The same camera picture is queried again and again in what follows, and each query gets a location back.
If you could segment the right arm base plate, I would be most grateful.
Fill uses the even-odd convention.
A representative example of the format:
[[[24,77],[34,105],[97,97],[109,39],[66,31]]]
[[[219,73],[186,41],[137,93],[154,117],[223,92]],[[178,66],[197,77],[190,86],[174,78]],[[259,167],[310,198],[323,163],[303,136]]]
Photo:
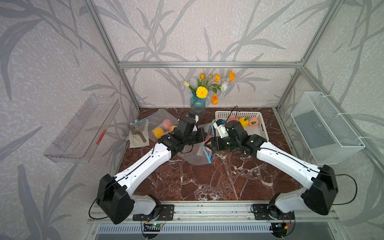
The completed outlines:
[[[283,213],[276,207],[270,207],[269,204],[252,204],[251,213],[254,214],[255,220],[278,220],[290,221],[295,220],[295,213]]]

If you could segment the clear zip-top bag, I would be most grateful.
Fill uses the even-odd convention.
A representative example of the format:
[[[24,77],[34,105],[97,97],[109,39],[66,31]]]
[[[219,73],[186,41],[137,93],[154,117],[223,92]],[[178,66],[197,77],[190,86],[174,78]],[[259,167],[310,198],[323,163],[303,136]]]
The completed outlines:
[[[211,163],[212,152],[207,151],[204,142],[192,146],[185,146],[183,153],[178,156],[192,165],[208,165]]]
[[[165,109],[159,109],[157,112],[153,113],[152,115],[142,119],[142,120],[148,120],[148,122],[149,122],[148,130],[149,130],[149,139],[151,141],[156,142],[158,140],[154,136],[153,130],[157,127],[160,127],[163,129],[162,123],[165,119],[170,119],[173,126],[177,126],[179,123],[179,121],[173,115],[171,115],[168,111],[166,111]]]

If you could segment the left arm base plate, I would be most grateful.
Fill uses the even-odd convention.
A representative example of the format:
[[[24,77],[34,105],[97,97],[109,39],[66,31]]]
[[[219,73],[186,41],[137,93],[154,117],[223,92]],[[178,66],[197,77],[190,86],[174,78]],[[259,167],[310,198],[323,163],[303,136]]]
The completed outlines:
[[[175,213],[175,205],[161,205],[155,207],[149,215],[133,215],[133,221],[172,221]]]

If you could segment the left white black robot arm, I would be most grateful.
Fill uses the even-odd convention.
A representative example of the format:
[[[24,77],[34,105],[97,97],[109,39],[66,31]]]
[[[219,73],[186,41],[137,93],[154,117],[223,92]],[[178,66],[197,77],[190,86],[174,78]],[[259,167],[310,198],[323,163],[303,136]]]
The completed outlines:
[[[161,203],[149,195],[134,194],[137,187],[159,166],[184,150],[185,146],[203,143],[207,133],[198,128],[195,114],[182,116],[177,127],[161,136],[154,147],[126,170],[114,176],[106,174],[99,183],[95,203],[113,224],[118,225],[131,215],[145,215],[156,219]]]

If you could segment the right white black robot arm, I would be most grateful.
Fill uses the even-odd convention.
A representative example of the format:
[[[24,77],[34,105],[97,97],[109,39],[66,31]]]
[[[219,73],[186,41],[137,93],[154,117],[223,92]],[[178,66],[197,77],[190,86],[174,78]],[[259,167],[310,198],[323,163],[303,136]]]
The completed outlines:
[[[329,214],[339,191],[333,168],[300,160],[259,135],[249,135],[237,121],[219,120],[213,126],[219,136],[206,142],[206,147],[211,151],[239,150],[276,167],[302,185],[299,190],[273,196],[267,206],[268,214],[273,219],[279,219],[291,211],[306,209],[323,216]]]

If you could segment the yellow peach with leaf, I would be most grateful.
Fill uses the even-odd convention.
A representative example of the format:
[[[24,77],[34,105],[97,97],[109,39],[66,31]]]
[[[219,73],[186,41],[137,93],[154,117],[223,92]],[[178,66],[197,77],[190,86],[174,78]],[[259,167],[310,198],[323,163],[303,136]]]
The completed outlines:
[[[159,139],[159,138],[161,138],[161,137],[163,136],[163,134],[164,134],[164,130],[163,130],[162,128],[160,128],[160,127],[157,127],[157,128],[155,128],[155,129],[153,130],[153,134],[154,134],[154,136],[155,136],[157,139]]]

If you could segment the white perforated plastic basket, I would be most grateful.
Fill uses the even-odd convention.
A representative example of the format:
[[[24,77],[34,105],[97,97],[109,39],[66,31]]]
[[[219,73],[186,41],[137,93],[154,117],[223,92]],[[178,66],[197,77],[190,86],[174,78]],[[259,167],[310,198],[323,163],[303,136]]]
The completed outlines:
[[[231,114],[231,111],[216,111],[215,112],[215,120],[223,119],[226,120],[228,116],[230,115],[237,115],[237,117],[240,118],[256,118],[258,120],[258,125],[256,127],[247,126],[245,127],[245,130],[249,135],[259,135],[263,138],[265,138],[267,141],[269,141],[269,136],[267,133],[266,125],[264,123],[263,116],[260,112],[246,112],[246,111],[240,111],[236,112],[233,111]]]

